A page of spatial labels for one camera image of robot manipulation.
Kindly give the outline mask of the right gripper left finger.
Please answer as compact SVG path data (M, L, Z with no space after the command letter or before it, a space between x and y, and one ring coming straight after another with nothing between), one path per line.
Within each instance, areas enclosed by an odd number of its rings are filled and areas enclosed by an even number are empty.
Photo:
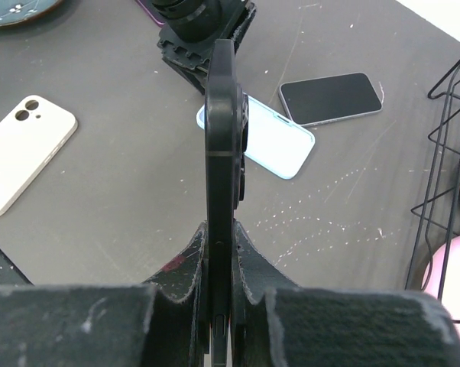
M205 225L142 284L0 286L0 366L200 366Z

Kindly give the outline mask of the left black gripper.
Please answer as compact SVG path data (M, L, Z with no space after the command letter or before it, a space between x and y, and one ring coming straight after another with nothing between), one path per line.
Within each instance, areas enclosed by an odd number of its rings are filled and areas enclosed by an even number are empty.
M201 94L211 60L207 52L218 39L233 41L237 50L257 12L252 1L157 0L149 5L164 21L157 46L183 51L163 53L162 60Z

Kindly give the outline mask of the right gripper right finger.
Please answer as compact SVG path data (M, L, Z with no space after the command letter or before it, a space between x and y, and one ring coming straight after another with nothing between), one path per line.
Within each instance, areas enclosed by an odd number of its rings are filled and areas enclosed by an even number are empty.
M460 337L419 291L300 287L235 224L235 366L460 366Z

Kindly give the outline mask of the purple edged black phone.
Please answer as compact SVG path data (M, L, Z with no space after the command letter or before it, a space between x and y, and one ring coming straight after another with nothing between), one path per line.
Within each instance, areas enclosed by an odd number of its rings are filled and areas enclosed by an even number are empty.
M147 13L150 19L158 26L163 27L165 24L165 19L163 15L159 13L156 7L153 5L151 0L136 0L136 2L141 6L141 8Z

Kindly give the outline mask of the light blue phone case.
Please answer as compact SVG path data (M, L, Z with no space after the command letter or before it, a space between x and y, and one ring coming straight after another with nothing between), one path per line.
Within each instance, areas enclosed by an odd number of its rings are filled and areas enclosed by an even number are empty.
M245 185L245 158L288 180L293 178L315 145L314 135L257 101L239 86L208 89L196 114L203 129L206 193L225 196L234 210Z

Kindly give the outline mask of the silver edged black phone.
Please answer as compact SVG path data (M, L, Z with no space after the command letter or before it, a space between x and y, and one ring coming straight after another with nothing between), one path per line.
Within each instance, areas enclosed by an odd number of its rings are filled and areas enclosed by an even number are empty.
M373 115L384 102L362 72L283 83L279 97L288 118L302 127Z

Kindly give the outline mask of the cream white phone case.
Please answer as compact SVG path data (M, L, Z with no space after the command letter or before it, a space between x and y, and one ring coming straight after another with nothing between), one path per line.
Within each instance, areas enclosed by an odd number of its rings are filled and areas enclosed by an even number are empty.
M23 98L0 121L0 216L77 130L72 112L38 95Z

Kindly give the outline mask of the pink plate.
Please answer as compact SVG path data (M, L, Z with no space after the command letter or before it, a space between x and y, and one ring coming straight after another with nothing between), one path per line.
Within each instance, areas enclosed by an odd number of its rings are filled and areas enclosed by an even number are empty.
M445 257L446 244L433 255L432 273L426 284L425 292L437 297ZM454 321L460 321L460 236L451 240L442 297L443 306Z

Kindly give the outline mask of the teal ceramic plate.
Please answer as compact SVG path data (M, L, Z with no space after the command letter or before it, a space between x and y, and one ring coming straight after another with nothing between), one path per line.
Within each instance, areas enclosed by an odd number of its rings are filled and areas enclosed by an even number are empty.
M62 0L0 0L0 28L32 21L62 3Z

